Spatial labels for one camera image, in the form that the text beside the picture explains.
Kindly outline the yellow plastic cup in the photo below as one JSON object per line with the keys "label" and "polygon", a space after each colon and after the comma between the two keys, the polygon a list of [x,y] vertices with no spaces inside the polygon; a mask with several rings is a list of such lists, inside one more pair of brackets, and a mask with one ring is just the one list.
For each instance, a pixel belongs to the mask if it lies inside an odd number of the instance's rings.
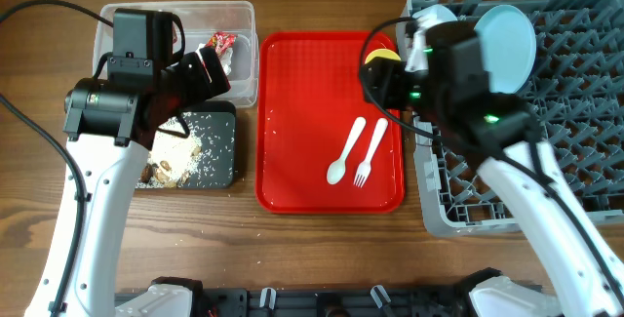
{"label": "yellow plastic cup", "polygon": [[371,51],[365,58],[365,64],[372,62],[374,59],[401,60],[400,56],[390,49],[375,49]]}

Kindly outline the white napkin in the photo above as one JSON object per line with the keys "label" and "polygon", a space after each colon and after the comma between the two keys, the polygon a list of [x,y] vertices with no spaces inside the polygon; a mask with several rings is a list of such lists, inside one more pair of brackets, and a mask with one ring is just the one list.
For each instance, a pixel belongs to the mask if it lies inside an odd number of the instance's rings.
{"label": "white napkin", "polygon": [[233,49],[227,48],[223,53],[217,55],[220,61],[220,64],[223,68],[223,71],[226,76],[229,76],[232,71],[232,57],[233,57]]}

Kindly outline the red snack wrapper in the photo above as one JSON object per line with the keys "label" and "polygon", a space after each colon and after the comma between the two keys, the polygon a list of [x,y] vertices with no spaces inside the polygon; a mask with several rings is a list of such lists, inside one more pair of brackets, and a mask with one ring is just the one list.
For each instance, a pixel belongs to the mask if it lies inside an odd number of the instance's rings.
{"label": "red snack wrapper", "polygon": [[236,39],[236,34],[218,31],[209,39],[206,47],[213,48],[218,56],[222,56],[233,46]]}

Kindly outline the blue bowl with rice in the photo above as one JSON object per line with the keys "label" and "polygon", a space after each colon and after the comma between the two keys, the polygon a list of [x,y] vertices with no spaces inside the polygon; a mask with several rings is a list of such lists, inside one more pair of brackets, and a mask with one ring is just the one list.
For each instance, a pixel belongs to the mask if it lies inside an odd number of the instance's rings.
{"label": "blue bowl with rice", "polygon": [[419,27],[428,29],[444,22],[457,21],[457,16],[443,5],[432,5],[412,15]]}

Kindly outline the rice and food scraps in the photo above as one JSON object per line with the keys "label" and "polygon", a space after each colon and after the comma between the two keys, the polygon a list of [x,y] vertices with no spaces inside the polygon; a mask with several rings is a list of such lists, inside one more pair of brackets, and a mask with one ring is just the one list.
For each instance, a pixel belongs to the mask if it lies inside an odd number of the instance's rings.
{"label": "rice and food scraps", "polygon": [[189,136],[182,138],[158,131],[148,152],[136,188],[171,188],[188,185],[198,173],[202,142],[197,127],[185,121]]}

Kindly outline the light blue plate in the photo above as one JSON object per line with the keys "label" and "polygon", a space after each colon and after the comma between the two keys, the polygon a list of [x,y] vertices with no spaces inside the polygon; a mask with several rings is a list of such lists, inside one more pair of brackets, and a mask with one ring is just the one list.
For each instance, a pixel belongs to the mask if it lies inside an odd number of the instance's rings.
{"label": "light blue plate", "polygon": [[528,17],[512,5],[488,10],[475,25],[489,89],[515,94],[526,84],[536,59],[536,36]]}

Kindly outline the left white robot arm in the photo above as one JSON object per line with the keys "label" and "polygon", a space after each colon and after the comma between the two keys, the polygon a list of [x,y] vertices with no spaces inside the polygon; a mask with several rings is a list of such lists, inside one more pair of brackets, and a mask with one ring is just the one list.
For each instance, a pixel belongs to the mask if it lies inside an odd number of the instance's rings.
{"label": "left white robot arm", "polygon": [[228,91],[214,49],[186,52],[180,18],[118,9],[106,78],[78,81],[65,98],[67,157],[51,248],[28,316],[114,316],[130,203],[157,133],[188,108]]}

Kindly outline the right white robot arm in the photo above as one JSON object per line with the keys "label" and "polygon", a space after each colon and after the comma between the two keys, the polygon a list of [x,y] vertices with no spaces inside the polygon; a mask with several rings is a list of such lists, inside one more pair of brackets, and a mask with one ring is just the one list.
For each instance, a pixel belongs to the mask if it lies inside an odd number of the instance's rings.
{"label": "right white robot arm", "polygon": [[415,53],[426,63],[423,72],[363,48],[358,71],[366,101],[465,157],[508,207],[565,316],[622,315],[622,261],[569,188],[525,102],[490,90],[478,33],[462,21],[435,24]]}

